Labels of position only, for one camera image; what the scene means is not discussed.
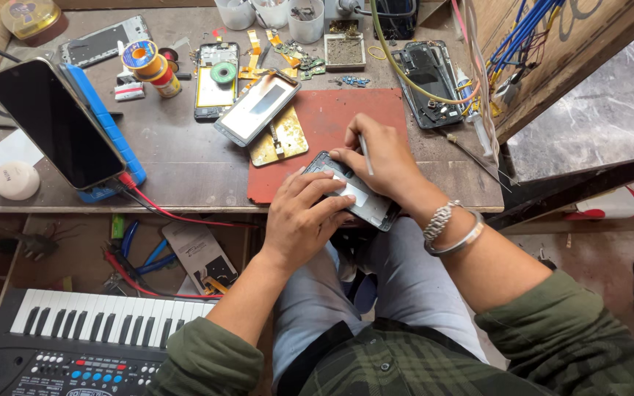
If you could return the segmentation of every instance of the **green plaid shirt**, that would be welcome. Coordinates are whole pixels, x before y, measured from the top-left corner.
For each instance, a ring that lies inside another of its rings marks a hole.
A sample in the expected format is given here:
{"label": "green plaid shirt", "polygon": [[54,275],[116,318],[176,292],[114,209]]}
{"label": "green plaid shirt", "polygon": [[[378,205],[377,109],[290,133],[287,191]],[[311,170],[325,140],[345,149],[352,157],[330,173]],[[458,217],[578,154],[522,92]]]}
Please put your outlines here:
{"label": "green plaid shirt", "polygon": [[[627,328],[562,271],[475,321],[511,360],[508,371],[412,333],[367,328],[330,351],[299,394],[634,395]],[[170,338],[148,393],[245,395],[262,368],[258,349],[200,318]]]}

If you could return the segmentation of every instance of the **hand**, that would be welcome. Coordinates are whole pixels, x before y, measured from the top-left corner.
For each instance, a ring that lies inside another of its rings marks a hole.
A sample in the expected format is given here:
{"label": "hand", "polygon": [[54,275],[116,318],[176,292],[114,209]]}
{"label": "hand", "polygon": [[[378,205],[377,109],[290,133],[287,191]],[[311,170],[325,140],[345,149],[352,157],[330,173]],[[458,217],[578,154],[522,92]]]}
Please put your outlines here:
{"label": "hand", "polygon": [[288,176],[273,198],[266,241],[259,253],[287,275],[323,248],[344,221],[354,218],[340,212],[356,202],[354,195],[328,197],[312,206],[324,193],[343,188],[346,180],[333,179],[330,170],[301,175],[304,169]]}
{"label": "hand", "polygon": [[[358,135],[365,138],[373,176],[368,175],[364,156],[355,151],[359,147]],[[410,148],[395,128],[380,124],[365,114],[357,114],[349,123],[345,146],[331,150],[330,157],[347,164],[373,191],[401,205],[403,195],[427,184]]]}

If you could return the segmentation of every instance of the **red mat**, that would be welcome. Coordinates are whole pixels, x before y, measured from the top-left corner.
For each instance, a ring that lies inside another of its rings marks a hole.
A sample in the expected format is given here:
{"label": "red mat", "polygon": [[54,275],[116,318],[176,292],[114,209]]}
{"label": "red mat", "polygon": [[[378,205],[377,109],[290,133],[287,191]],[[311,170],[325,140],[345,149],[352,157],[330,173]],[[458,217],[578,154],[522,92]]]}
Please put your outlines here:
{"label": "red mat", "polygon": [[368,114],[378,122],[395,127],[407,139],[401,96],[400,88],[347,87],[297,92],[291,103],[295,106],[309,150],[297,157],[259,168],[249,163],[247,196],[257,204],[271,203],[288,175],[301,166],[308,166],[320,151],[344,147],[347,126],[357,113]]}

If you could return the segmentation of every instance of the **left hand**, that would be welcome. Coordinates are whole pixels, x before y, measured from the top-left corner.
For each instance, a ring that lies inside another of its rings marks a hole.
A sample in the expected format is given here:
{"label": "left hand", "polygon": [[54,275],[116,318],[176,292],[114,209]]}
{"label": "left hand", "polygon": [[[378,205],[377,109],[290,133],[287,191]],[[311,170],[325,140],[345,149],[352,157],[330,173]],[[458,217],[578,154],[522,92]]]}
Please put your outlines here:
{"label": "left hand", "polygon": [[290,276],[323,248],[344,221],[354,217],[342,209],[356,202],[354,195],[327,197],[312,206],[324,193],[343,188],[334,172],[307,173],[303,168],[288,176],[269,208],[266,241],[260,254]]}

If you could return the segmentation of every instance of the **finger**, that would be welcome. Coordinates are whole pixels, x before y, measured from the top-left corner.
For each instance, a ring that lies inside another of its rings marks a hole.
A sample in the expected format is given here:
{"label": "finger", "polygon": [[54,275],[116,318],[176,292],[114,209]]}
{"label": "finger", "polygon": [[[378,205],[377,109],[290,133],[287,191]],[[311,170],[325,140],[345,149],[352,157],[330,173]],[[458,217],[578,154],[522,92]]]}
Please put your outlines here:
{"label": "finger", "polygon": [[344,221],[355,219],[354,215],[349,212],[337,212],[333,213],[326,220],[322,222],[322,226],[319,231],[319,239],[323,239],[324,243],[334,235],[339,227],[344,224]]}
{"label": "finger", "polygon": [[312,204],[317,202],[318,199],[322,198],[322,195],[325,193],[331,193],[332,191],[339,190],[340,188],[344,188],[346,186],[346,179],[315,180],[312,183],[307,184],[307,187],[297,194],[297,199],[304,203],[305,207],[309,208]]}
{"label": "finger", "polygon": [[355,204],[356,201],[357,196],[351,194],[344,195],[343,197],[328,197],[322,202],[317,203],[307,212],[318,224],[320,224],[324,223],[324,221],[332,214]]}
{"label": "finger", "polygon": [[347,166],[353,169],[357,176],[361,178],[368,175],[364,156],[354,150],[349,150],[348,148],[335,148],[329,151],[329,157],[347,164]]}
{"label": "finger", "polygon": [[290,185],[287,187],[287,196],[297,197],[297,194],[301,193],[305,189],[305,187],[307,187],[313,181],[319,179],[331,179],[332,177],[334,177],[333,170],[325,170],[323,172],[313,172],[299,175],[295,177],[292,183],[290,183]]}
{"label": "finger", "polygon": [[298,176],[302,175],[302,172],[304,170],[305,170],[305,167],[303,166],[300,169],[298,169],[297,172],[291,175],[288,175],[283,181],[283,184],[281,184],[280,187],[278,187],[276,192],[276,197],[282,196],[287,191],[287,188],[292,184],[292,182],[294,182]]}
{"label": "finger", "polygon": [[379,128],[380,124],[366,114],[358,113],[347,126],[347,135],[344,145],[352,150],[358,147],[358,135],[363,134],[368,137],[368,131]]}

